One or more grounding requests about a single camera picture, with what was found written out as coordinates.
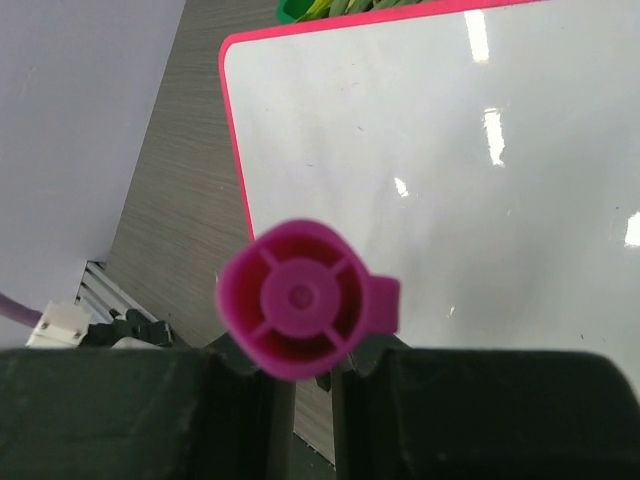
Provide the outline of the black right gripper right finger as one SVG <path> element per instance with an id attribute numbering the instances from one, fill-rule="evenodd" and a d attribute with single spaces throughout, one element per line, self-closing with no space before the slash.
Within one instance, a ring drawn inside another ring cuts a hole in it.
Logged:
<path id="1" fill-rule="evenodd" d="M 603 356 L 365 340 L 333 371 L 341 479 L 635 479 L 639 403 Z"/>

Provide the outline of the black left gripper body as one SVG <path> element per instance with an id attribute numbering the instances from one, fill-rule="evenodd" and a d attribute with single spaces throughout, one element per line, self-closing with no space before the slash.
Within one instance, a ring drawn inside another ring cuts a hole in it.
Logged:
<path id="1" fill-rule="evenodd" d="M 165 321 L 152 321 L 137 309 L 128 309 L 115 316 L 111 310 L 111 323 L 91 324 L 82 338 L 83 347 L 114 347 L 125 338 L 141 341 L 161 348 L 173 346 L 173 332 Z"/>

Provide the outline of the pink framed whiteboard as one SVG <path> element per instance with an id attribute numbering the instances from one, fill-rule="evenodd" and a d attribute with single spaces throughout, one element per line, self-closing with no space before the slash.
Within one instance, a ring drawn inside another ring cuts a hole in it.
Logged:
<path id="1" fill-rule="evenodd" d="M 337 230 L 418 347 L 581 350 L 639 380 L 639 5 L 445 1 L 230 36 L 253 235 Z"/>

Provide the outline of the white marker with pink cap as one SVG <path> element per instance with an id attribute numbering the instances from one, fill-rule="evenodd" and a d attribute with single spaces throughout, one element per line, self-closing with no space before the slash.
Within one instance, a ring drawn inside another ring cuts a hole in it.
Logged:
<path id="1" fill-rule="evenodd" d="M 331 371 L 367 336 L 398 329 L 401 286 L 371 274 L 325 224 L 291 220 L 236 254 L 215 287 L 229 334 L 271 376 Z"/>

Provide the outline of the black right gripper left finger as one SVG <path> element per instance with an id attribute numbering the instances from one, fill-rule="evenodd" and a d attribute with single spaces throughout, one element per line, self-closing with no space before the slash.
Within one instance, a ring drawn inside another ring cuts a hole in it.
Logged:
<path id="1" fill-rule="evenodd" d="M 276 479 L 276 384 L 208 349 L 1 354 L 5 479 Z"/>

